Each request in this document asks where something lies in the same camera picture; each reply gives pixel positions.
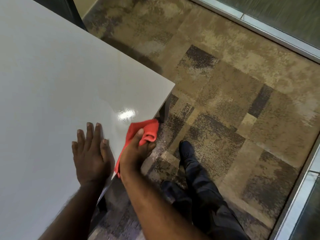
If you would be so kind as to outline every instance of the cleaning rag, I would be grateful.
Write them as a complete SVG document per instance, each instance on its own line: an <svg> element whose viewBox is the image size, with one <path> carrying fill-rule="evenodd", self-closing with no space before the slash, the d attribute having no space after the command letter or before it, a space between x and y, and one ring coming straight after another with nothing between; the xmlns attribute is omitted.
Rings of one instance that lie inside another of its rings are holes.
<svg viewBox="0 0 320 240"><path fill-rule="evenodd" d="M153 120L146 120L138 123L131 123L127 132L127 135L125 137L125 144L124 147L119 155L117 164L114 167L114 171L118 178L120 178L120 169L119 169L119 163L120 163L120 157L123 152L123 150L129 145L129 143L132 141L134 135L140 130L141 128L144 129L144 133L142 136L142 139L139 142L139 146L142 146L147 141L154 142L157 139L157 133L159 128L159 122L157 119Z"/></svg>

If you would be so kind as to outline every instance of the dark gray pants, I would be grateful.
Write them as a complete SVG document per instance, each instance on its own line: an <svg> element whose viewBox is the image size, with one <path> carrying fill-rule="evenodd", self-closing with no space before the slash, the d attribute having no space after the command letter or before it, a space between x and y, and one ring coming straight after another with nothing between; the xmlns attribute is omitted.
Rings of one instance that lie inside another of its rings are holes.
<svg viewBox="0 0 320 240"><path fill-rule="evenodd" d="M188 192L170 181L162 186L174 198L174 208L212 239L250 239L197 159L186 159L183 166Z"/></svg>

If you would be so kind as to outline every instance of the beige wall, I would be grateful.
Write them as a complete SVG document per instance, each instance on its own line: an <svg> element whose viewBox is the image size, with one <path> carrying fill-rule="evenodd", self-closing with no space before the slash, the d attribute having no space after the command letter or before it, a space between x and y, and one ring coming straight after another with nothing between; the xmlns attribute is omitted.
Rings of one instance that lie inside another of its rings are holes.
<svg viewBox="0 0 320 240"><path fill-rule="evenodd" d="M75 3L75 6L78 9L80 17L83 18L83 16L92 8L93 4L97 0L73 0L73 1Z"/></svg>

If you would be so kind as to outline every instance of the black chair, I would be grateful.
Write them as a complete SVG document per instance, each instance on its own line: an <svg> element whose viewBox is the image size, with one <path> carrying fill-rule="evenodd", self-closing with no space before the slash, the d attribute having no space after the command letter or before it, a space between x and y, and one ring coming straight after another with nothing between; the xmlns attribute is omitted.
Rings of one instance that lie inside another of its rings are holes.
<svg viewBox="0 0 320 240"><path fill-rule="evenodd" d="M34 0L71 23L87 31L73 0Z"/></svg>

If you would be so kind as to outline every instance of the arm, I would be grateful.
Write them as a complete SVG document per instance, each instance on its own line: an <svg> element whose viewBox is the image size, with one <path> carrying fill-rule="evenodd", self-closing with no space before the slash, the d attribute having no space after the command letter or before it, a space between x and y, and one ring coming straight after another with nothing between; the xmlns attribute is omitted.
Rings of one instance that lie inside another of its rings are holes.
<svg viewBox="0 0 320 240"><path fill-rule="evenodd" d="M154 143L139 146L142 135L143 129L123 151L120 174L146 239L208 239L166 202L140 172L143 161L155 148Z"/></svg>
<svg viewBox="0 0 320 240"><path fill-rule="evenodd" d="M101 125L95 131L87 123L87 136L77 132L78 142L72 142L73 159L80 188L39 240L85 240L90 222L106 179L110 175L107 157L108 142L101 140Z"/></svg>

